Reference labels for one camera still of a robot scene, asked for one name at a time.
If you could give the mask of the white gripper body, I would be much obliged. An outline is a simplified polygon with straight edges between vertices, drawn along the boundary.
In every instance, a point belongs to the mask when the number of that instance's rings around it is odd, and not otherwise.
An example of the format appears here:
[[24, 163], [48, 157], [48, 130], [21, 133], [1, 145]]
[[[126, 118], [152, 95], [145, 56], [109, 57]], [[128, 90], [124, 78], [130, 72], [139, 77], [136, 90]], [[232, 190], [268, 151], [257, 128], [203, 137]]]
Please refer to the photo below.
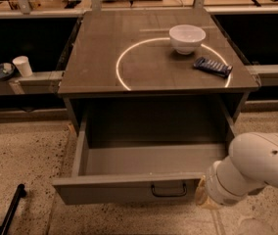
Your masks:
[[240, 198], [230, 193], [220, 182], [217, 172], [221, 164], [222, 161], [216, 161], [208, 168], [205, 190], [209, 198], [220, 206], [234, 206], [240, 201]]

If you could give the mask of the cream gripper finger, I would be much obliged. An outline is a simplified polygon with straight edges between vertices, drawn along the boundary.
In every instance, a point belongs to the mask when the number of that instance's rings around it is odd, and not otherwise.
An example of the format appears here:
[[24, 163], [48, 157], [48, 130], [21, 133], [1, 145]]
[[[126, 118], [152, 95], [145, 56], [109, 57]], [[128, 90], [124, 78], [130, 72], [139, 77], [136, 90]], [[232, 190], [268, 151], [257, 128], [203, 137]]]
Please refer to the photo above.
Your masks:
[[216, 203], [206, 190], [206, 177], [203, 175], [195, 191], [195, 203], [197, 206], [207, 210], [218, 210], [220, 205]]

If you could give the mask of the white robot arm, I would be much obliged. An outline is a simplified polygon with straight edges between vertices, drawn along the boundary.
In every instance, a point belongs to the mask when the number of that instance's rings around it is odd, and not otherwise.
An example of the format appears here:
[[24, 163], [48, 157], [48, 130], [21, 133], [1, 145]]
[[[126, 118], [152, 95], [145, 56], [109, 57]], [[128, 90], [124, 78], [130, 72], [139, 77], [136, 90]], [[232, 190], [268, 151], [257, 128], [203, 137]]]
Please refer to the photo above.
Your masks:
[[266, 186], [278, 188], [278, 133], [247, 132], [231, 141], [226, 158], [208, 168], [195, 202], [209, 210], [231, 207]]

